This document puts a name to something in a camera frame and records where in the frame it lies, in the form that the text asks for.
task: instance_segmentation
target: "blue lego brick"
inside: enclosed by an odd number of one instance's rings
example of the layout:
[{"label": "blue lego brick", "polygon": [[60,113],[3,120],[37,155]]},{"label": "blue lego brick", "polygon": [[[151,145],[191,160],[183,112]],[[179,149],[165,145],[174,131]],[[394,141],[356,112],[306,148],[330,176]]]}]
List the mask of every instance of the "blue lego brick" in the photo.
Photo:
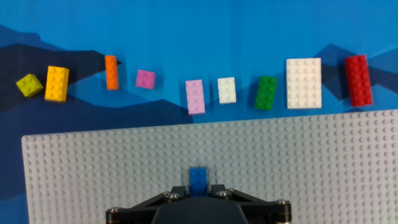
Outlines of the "blue lego brick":
[{"label": "blue lego brick", "polygon": [[189,170],[191,197],[207,196],[207,172],[204,167],[195,167]]}]

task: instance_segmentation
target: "red lego brick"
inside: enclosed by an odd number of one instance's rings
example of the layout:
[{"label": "red lego brick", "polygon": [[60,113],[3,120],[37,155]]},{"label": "red lego brick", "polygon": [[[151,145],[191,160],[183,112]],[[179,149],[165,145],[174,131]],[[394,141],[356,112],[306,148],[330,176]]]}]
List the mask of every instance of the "red lego brick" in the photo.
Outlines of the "red lego brick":
[{"label": "red lego brick", "polygon": [[352,106],[372,105],[372,89],[365,55],[345,59],[348,90]]}]

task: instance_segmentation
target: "lego brick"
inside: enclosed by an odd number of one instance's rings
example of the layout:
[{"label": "lego brick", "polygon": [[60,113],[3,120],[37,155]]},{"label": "lego brick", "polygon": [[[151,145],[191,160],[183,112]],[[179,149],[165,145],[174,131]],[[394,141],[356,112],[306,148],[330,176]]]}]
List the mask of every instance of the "lego brick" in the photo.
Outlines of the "lego brick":
[{"label": "lego brick", "polygon": [[118,90],[118,60],[113,55],[105,55],[106,89]]},{"label": "lego brick", "polygon": [[286,61],[288,109],[321,108],[321,59],[300,58]]},{"label": "lego brick", "polygon": [[156,75],[154,72],[138,70],[136,87],[153,90],[155,88]]},{"label": "lego brick", "polygon": [[20,79],[16,85],[25,97],[32,97],[43,89],[37,77],[32,74],[28,74]]},{"label": "lego brick", "polygon": [[352,106],[372,105],[372,89],[365,55],[345,59],[349,96]]},{"label": "lego brick", "polygon": [[67,100],[69,69],[49,66],[44,99],[65,102]]},{"label": "lego brick", "polygon": [[259,89],[257,91],[256,103],[257,109],[271,110],[274,104],[277,79],[273,77],[262,76],[260,78]]},{"label": "lego brick", "polygon": [[191,80],[185,82],[187,89],[188,114],[204,114],[205,97],[203,96],[203,84],[201,80]]},{"label": "lego brick", "polygon": [[205,167],[193,167],[189,170],[191,197],[207,196],[207,171]]},{"label": "lego brick", "polygon": [[235,78],[219,78],[217,83],[220,104],[236,103]]},{"label": "lego brick", "polygon": [[386,110],[24,136],[29,223],[101,223],[188,186],[190,167],[290,200],[294,223],[398,223],[397,124]]}]

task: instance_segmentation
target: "orange lego brick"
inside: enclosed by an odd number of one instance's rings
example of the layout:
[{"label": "orange lego brick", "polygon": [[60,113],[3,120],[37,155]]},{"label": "orange lego brick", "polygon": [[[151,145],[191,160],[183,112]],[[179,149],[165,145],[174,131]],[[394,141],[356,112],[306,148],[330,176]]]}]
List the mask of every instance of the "orange lego brick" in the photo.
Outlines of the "orange lego brick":
[{"label": "orange lego brick", "polygon": [[113,55],[105,55],[105,69],[106,69],[106,88],[108,90],[118,90],[118,61]]},{"label": "orange lego brick", "polygon": [[44,99],[65,102],[67,100],[69,69],[49,66]]}]

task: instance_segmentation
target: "blue backdrop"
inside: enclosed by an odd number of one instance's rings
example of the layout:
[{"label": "blue backdrop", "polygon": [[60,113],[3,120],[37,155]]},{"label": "blue backdrop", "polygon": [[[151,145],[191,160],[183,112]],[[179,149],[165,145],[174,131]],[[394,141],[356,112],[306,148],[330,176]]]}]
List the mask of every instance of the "blue backdrop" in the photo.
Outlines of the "blue backdrop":
[{"label": "blue backdrop", "polygon": [[[398,108],[395,0],[0,1],[0,223],[28,223],[21,137],[65,131],[274,118]],[[343,60],[368,56],[374,104],[352,108]],[[104,55],[119,61],[107,91]],[[322,58],[319,110],[288,110],[285,60]],[[44,84],[70,69],[67,102],[24,98],[15,82]],[[138,69],[155,90],[135,87]],[[254,109],[261,75],[278,78],[274,109]],[[235,77],[238,102],[218,103],[217,78]],[[206,114],[189,116],[185,81],[202,79]]]}]

